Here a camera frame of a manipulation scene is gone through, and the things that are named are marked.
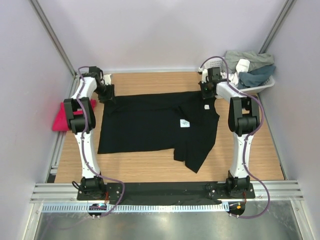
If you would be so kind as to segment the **black t shirt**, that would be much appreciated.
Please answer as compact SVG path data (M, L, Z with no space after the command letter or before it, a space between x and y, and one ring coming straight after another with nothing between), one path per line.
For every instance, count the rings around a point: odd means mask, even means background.
M98 154L173 150L197 173L216 143L216 98L200 91L115 97L105 103Z

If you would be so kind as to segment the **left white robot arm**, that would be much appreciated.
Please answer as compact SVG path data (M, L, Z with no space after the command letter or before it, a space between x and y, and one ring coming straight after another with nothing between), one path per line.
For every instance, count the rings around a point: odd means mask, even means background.
M94 129L96 117L91 104L93 93L96 93L101 103L115 103L115 86L111 83L112 75L104 75L97 66L82 66L87 69L79 73L79 86L75 93L63 101L67 127L77 141L82 177L80 183L72 182L78 190L78 200L102 200L106 194L106 186L101 177L95 147Z

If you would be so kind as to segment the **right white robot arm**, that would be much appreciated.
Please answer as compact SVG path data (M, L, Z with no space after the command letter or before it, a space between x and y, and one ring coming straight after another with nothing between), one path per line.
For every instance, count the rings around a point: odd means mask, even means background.
M222 79L218 67L199 68L202 97L220 97L229 103L228 128L233 133L233 162L224 183L210 183L209 197L240 199L249 194L254 198L249 158L255 131L260 127L260 106L255 97L241 92L226 79Z

